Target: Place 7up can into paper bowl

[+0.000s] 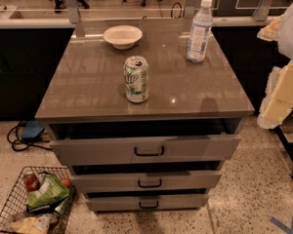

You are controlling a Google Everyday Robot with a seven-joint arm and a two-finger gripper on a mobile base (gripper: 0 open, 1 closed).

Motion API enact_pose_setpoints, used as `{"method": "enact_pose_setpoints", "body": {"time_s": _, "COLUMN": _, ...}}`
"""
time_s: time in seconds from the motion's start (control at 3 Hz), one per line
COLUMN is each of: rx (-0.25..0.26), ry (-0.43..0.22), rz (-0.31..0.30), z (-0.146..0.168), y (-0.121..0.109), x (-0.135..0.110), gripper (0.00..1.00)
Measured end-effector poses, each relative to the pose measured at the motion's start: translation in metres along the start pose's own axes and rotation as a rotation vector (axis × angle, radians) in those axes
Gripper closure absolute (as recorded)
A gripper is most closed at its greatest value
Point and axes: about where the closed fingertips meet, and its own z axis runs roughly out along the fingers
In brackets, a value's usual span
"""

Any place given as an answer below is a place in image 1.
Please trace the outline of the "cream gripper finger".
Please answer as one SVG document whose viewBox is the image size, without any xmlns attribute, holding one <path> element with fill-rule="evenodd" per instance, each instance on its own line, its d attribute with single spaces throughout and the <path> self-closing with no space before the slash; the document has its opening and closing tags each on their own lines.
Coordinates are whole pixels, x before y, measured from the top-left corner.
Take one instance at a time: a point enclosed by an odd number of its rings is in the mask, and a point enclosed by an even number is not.
<svg viewBox="0 0 293 234">
<path fill-rule="evenodd" d="M 264 41 L 277 41 L 279 39 L 279 28 L 282 17 L 274 19 L 270 24 L 262 28 L 257 37 Z"/>
<path fill-rule="evenodd" d="M 263 129 L 274 129 L 282 124 L 293 109 L 293 60 L 283 68 L 275 66 L 266 86 L 262 100 L 258 125 Z"/>
</svg>

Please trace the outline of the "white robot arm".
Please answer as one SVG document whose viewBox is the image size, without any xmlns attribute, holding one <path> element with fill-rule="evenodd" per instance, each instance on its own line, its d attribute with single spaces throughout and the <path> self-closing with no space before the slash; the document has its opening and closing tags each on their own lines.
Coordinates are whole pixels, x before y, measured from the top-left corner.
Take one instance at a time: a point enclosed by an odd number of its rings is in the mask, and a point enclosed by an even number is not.
<svg viewBox="0 0 293 234">
<path fill-rule="evenodd" d="M 276 41 L 278 51 L 290 59 L 284 67 L 272 69 L 257 118 L 261 128 L 274 129 L 293 109 L 293 3 L 283 15 L 262 28 L 257 37 Z"/>
</svg>

